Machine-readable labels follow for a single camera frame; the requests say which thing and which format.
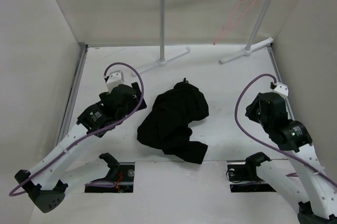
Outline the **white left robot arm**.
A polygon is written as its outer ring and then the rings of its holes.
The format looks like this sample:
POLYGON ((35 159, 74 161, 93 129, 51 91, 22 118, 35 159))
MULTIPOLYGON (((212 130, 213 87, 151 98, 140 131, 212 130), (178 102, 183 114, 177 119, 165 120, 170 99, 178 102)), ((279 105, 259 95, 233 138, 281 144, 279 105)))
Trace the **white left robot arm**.
POLYGON ((118 175, 119 162, 108 152, 94 161, 69 170, 72 163, 110 130, 146 108, 143 83, 119 84, 101 93, 100 100, 88 106, 57 146, 36 166, 19 170, 18 186, 43 213, 54 210, 73 189, 118 175))

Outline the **aluminium frame rail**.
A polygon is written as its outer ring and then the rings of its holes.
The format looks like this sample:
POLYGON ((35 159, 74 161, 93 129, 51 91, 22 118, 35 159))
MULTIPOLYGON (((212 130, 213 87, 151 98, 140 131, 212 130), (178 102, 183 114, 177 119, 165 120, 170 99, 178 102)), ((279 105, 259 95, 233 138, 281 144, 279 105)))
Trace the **aluminium frame rail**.
POLYGON ((76 97, 78 94, 78 89, 80 86, 80 81, 82 78, 83 74, 83 69, 85 65, 85 60, 86 60, 86 55, 87 55, 87 50, 88 50, 88 44, 86 43, 79 43, 80 46, 80 53, 78 56, 75 72, 74 72, 74 77, 72 80, 71 88, 70 88, 70 93, 68 96, 67 104, 66 104, 66 109, 63 115, 63 120, 61 124, 61 128, 58 134, 58 138, 56 139, 55 146, 67 135, 68 130, 70 128, 71 124, 71 118, 76 102, 76 97))
MULTIPOLYGON (((274 71, 275 71, 275 74, 276 74, 276 78, 279 82, 283 83, 283 80, 282 80, 279 68, 277 66, 276 59, 274 57, 274 52, 273 52, 273 49, 272 49, 271 45, 269 45, 267 47, 267 51, 269 53, 269 56, 270 56, 270 59, 271 59, 272 65, 273 65, 273 68, 274 68, 274 71)), ((290 105, 290 102, 289 102, 288 98, 285 99, 285 103, 286 103, 286 108, 287 108, 287 111, 289 113, 290 118, 294 120, 293 111, 292 111, 292 108, 291 108, 291 105, 290 105)))

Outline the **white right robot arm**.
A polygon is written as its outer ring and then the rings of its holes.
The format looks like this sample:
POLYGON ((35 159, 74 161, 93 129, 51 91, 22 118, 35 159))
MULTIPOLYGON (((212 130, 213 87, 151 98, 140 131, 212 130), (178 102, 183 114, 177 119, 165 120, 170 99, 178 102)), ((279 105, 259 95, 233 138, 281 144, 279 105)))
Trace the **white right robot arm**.
POLYGON ((259 93, 245 115, 262 126, 276 151, 288 157, 300 181, 279 171, 262 152, 246 158, 245 175, 267 182, 292 207, 299 223, 336 223, 336 182, 324 173, 306 127, 288 118, 284 98, 259 93))

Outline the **white clothes rack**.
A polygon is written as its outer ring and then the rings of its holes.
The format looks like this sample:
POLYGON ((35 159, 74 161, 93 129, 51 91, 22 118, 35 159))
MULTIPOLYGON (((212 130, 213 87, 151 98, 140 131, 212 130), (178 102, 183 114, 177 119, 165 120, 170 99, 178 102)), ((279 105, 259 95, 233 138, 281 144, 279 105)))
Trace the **white clothes rack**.
MULTIPOLYGON (((214 39, 239 1, 159 0, 159 38, 156 42, 158 52, 155 53, 154 59, 143 63, 137 71, 140 74, 147 73, 150 70, 166 66, 191 52, 190 46, 170 52, 169 48, 174 44, 206 43, 213 45, 214 39)), ((235 28, 222 39, 221 42, 227 38, 229 42, 239 43, 239 47, 231 53, 222 53, 221 64, 244 56, 248 57, 274 42, 271 36, 267 36, 267 38, 257 36, 271 1, 257 0, 235 28)))

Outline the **black trousers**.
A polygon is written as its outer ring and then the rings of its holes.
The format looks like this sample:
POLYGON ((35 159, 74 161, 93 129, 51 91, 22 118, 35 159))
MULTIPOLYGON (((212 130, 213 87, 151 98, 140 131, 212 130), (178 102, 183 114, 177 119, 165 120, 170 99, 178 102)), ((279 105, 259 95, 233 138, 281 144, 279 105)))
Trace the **black trousers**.
POLYGON ((183 79, 156 97, 151 112, 137 129, 137 140, 166 155, 200 165, 208 145, 190 140, 193 131, 189 124, 208 116, 209 106, 204 94, 183 79))

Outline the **right aluminium frame rail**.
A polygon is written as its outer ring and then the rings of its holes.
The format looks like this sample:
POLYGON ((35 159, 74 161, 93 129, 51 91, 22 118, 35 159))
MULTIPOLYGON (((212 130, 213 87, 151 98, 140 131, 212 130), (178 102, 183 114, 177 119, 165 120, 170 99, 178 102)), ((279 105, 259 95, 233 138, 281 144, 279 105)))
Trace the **right aluminium frame rail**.
MULTIPOLYGON (((272 49, 271 45, 269 45, 267 47, 267 51, 269 53, 269 56, 270 56, 270 59, 271 59, 272 65, 273 65, 273 68, 274 68, 274 71, 275 71, 275 74, 276 74, 276 78, 279 82, 283 83, 283 80, 282 80, 279 68, 277 66, 276 59, 274 57, 274 52, 273 52, 273 49, 272 49)), ((293 111, 292 111, 292 108, 291 108, 291 105, 290 105, 290 102, 289 102, 288 98, 285 99, 285 103, 286 103, 286 108, 287 108, 287 111, 289 113, 290 118, 294 120, 293 111)))

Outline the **left aluminium frame rail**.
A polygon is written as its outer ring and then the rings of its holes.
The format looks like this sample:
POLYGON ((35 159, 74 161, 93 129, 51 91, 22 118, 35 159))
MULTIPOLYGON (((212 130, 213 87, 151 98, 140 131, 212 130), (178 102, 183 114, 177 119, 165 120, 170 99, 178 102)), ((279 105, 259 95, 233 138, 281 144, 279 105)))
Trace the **left aluminium frame rail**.
POLYGON ((67 135, 68 130, 70 128, 71 124, 71 118, 76 102, 76 97, 78 94, 78 89, 80 86, 80 81, 82 78, 83 74, 83 69, 85 65, 85 60, 86 60, 86 55, 87 55, 87 50, 88 50, 88 44, 86 43, 79 43, 80 46, 80 53, 78 56, 75 72, 74 72, 74 77, 72 80, 71 88, 70 88, 70 93, 68 96, 67 104, 66 104, 66 109, 63 115, 63 120, 61 124, 61 128, 58 134, 58 138, 56 139, 55 146, 67 135))

